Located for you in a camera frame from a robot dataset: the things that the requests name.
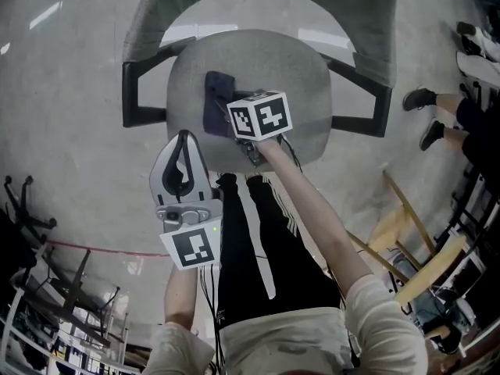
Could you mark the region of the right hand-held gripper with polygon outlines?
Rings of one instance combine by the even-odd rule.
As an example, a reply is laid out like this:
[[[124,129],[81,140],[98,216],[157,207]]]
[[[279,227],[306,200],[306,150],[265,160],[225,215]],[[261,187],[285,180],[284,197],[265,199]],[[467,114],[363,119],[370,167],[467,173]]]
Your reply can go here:
[[[254,167],[266,159],[254,143],[277,138],[293,129],[288,99],[282,91],[235,91],[227,111],[234,136],[241,150]]]

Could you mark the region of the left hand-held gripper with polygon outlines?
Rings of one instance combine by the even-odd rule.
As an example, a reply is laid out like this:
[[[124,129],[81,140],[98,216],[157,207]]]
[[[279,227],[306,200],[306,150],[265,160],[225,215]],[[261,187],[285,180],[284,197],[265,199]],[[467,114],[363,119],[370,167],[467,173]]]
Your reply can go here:
[[[186,186],[177,165],[181,153]],[[209,172],[193,133],[182,130],[163,147],[149,175],[149,186],[159,205],[156,215],[163,223],[160,239],[176,267],[187,270],[218,263],[223,203],[210,200]]]

